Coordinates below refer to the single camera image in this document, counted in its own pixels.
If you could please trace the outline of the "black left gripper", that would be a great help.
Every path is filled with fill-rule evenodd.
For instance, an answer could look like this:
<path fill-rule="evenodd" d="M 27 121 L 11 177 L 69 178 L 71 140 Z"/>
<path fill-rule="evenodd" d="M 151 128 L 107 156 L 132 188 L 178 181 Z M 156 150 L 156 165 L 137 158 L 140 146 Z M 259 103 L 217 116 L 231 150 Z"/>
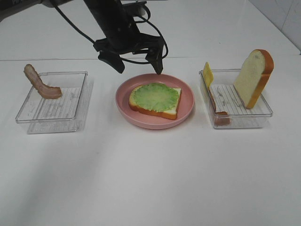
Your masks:
<path fill-rule="evenodd" d="M 101 27 L 104 39 L 96 40 L 94 48 L 99 53 L 98 59 L 110 65 L 119 73 L 124 71 L 124 63 L 119 55 L 147 53 L 145 59 L 156 74 L 163 71 L 162 52 L 165 40 L 160 34 L 153 36 L 141 33 L 135 22 L 108 23 Z"/>

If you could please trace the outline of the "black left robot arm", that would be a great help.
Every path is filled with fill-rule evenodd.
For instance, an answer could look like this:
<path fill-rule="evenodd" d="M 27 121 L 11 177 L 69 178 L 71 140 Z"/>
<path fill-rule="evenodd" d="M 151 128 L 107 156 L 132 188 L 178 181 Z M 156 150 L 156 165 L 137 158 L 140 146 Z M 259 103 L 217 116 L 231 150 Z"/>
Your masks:
<path fill-rule="evenodd" d="M 87 0 L 85 5 L 100 26 L 105 35 L 104 39 L 92 40 L 83 33 L 70 19 L 61 11 L 60 5 L 64 0 L 2 0 L 0 2 L 1 20 L 30 8 L 37 4 L 43 4 L 49 8 L 55 8 L 57 12 L 78 33 L 93 43 L 99 60 L 107 63 L 117 72 L 123 73 L 125 58 L 123 54 L 132 53 L 145 54 L 143 64 L 152 65 L 156 74 L 163 70 L 163 58 L 168 54 L 167 43 L 162 34 L 153 36 L 141 33 L 137 27 L 138 23 L 148 23 L 151 13 L 146 7 L 145 1 L 122 4 L 119 0 Z"/>

